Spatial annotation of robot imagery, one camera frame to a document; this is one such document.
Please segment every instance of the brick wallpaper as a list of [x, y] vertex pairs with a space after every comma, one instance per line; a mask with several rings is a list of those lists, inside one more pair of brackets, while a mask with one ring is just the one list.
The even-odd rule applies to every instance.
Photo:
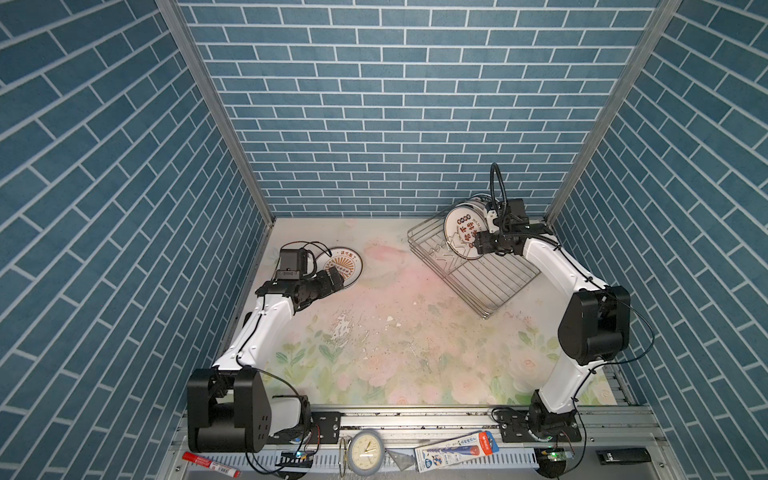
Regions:
[[766, 25], [684, 0], [558, 222], [655, 325], [631, 372], [688, 478], [768, 478]]
[[278, 216], [543, 214], [657, 0], [182, 0]]
[[0, 2], [0, 478], [155, 475], [262, 230], [153, 0]]

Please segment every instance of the floral table surface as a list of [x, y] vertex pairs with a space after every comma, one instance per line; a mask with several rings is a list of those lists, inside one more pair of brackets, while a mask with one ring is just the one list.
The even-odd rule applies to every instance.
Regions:
[[[279, 219], [256, 285], [271, 277], [280, 246], [294, 240], [352, 248], [364, 268], [355, 285], [293, 317], [266, 370], [314, 404], [527, 405], [561, 354], [557, 327], [568, 299], [539, 274], [479, 319], [411, 253], [406, 233], [416, 223]], [[284, 392], [274, 380], [265, 383]], [[602, 373], [580, 400], [616, 404]]]

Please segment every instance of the metal wire rack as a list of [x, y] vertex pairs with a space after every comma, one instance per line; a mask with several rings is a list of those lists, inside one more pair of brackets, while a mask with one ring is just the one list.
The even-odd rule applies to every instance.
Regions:
[[518, 255], [483, 255], [467, 260], [445, 241], [443, 223], [453, 207], [408, 230], [411, 251], [481, 318], [487, 318], [533, 280], [538, 268]]

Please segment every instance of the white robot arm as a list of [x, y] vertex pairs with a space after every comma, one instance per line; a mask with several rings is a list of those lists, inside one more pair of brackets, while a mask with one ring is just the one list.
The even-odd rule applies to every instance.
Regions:
[[[263, 370], [273, 353], [269, 347], [293, 314], [344, 287], [335, 266], [305, 273], [307, 253], [303, 248], [280, 251], [282, 270], [256, 291], [256, 308], [230, 347], [211, 368], [192, 373], [187, 430], [193, 452], [258, 452], [275, 433], [294, 439], [309, 431], [307, 397], [293, 390], [293, 396], [270, 398], [261, 379], [261, 374], [272, 376]], [[233, 400], [225, 401], [230, 391]]]
[[528, 426], [539, 438], [557, 435], [573, 422], [574, 399], [590, 374], [629, 345], [629, 293], [595, 278], [564, 251], [542, 223], [530, 223], [522, 199], [510, 200], [493, 232], [479, 232], [479, 253], [517, 254], [533, 263], [569, 299], [558, 327], [564, 355], [528, 410]]

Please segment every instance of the red marker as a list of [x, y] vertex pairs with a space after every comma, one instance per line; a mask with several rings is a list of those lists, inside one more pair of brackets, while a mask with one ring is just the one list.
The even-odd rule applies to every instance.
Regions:
[[237, 470], [232, 467], [227, 467], [226, 465], [221, 465], [219, 462], [214, 462], [213, 460], [209, 460], [207, 458], [199, 457], [194, 453], [185, 452], [181, 456], [181, 458], [183, 458], [184, 460], [187, 460], [188, 462], [192, 462], [195, 465], [199, 465], [201, 467], [215, 470], [219, 473], [223, 473], [230, 477], [237, 478], [240, 476], [240, 470]]

